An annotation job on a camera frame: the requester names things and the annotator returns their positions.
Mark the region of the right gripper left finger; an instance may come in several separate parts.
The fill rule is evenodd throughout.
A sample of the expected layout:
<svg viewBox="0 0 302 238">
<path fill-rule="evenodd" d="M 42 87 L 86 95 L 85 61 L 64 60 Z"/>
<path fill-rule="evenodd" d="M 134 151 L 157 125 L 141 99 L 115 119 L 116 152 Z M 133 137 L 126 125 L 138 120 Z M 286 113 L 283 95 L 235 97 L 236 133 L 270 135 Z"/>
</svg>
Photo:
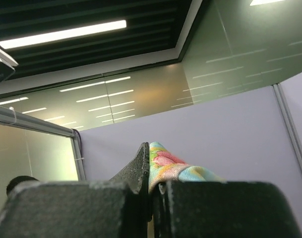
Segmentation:
<svg viewBox="0 0 302 238">
<path fill-rule="evenodd" d="M 0 238 L 145 238 L 149 144 L 107 181 L 24 182 L 0 212 Z"/>
</svg>

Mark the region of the pastel floral skirt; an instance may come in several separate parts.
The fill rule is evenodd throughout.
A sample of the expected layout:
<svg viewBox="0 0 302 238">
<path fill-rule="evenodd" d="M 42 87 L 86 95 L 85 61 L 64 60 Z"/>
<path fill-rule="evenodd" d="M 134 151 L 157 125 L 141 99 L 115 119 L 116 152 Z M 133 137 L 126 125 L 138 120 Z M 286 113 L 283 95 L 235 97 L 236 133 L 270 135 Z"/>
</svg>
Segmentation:
<svg viewBox="0 0 302 238">
<path fill-rule="evenodd" d="M 148 192 L 151 193 L 157 184 L 169 180 L 189 182 L 224 181 L 205 167 L 187 164 L 170 153 L 162 144 L 152 142 L 149 144 Z"/>
</svg>

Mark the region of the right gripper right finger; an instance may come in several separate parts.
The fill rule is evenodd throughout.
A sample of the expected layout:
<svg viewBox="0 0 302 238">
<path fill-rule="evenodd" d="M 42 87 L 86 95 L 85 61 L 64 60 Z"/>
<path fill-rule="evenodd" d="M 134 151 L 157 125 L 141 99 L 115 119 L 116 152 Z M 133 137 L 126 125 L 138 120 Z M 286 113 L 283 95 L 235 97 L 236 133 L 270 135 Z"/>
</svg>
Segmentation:
<svg viewBox="0 0 302 238">
<path fill-rule="evenodd" d="M 300 238 L 282 191 L 266 182 L 168 181 L 153 191 L 157 238 Z"/>
</svg>

